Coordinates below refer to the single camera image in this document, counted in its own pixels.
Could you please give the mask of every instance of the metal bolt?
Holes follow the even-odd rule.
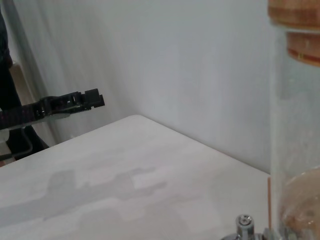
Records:
[[[252,222],[252,218],[249,215],[242,214],[239,217],[239,224],[248,226]]]

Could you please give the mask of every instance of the cork stopper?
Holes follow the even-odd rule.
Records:
[[[268,0],[268,15],[276,25],[310,31],[288,31],[287,51],[297,61],[320,67],[320,0]]]

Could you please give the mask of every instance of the white table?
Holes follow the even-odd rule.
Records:
[[[134,115],[0,168],[1,240],[219,240],[268,175]]]

